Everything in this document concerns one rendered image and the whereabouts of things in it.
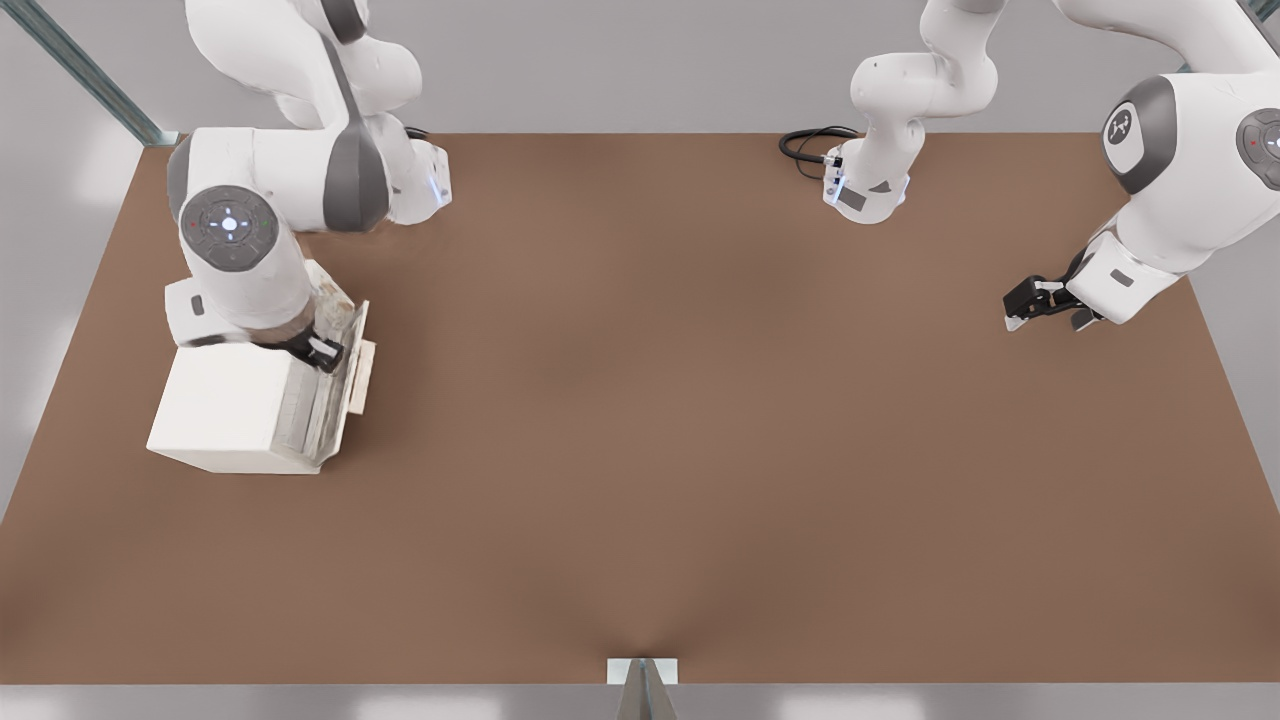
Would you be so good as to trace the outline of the white oven door pale handle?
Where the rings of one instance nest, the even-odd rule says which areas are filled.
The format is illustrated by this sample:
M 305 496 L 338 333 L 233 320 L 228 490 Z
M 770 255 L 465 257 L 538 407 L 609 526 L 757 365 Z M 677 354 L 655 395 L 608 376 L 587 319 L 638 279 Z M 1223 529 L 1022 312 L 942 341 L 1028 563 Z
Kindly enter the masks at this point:
M 316 468 L 340 450 L 348 415 L 362 415 L 376 345 L 365 340 L 369 301 L 352 306 L 344 316 L 344 325 L 335 336 L 343 347 L 343 359 L 337 369 L 320 378 L 308 429 L 308 451 Z

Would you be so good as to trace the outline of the white oven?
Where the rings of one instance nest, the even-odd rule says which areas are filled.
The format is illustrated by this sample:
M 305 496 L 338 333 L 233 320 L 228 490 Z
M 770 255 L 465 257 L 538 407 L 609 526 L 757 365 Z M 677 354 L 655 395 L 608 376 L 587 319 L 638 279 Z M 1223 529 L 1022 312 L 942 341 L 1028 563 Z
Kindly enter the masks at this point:
M 316 329 L 335 340 L 353 301 L 315 261 Z M 325 373 L 285 351 L 242 342 L 209 310 L 195 279 L 165 288 L 175 352 L 147 450 L 212 473 L 316 474 L 308 429 Z

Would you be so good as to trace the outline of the silver frame post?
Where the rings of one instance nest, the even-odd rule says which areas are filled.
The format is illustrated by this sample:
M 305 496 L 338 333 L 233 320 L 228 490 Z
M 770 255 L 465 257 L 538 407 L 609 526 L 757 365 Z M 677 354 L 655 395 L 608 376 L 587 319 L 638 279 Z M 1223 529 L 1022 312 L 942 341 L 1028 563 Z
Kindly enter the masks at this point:
M 37 0 L 0 0 L 0 10 L 145 147 L 179 143 L 180 133 L 161 129 Z
M 1267 41 L 1268 46 L 1280 56 L 1280 40 L 1272 35 L 1265 26 L 1265 22 L 1280 13 L 1280 0 L 1238 0 L 1239 4 L 1245 9 L 1249 18 L 1254 22 L 1258 32 Z
M 622 687 L 616 720 L 678 720 L 668 693 L 677 659 L 608 659 L 605 683 Z

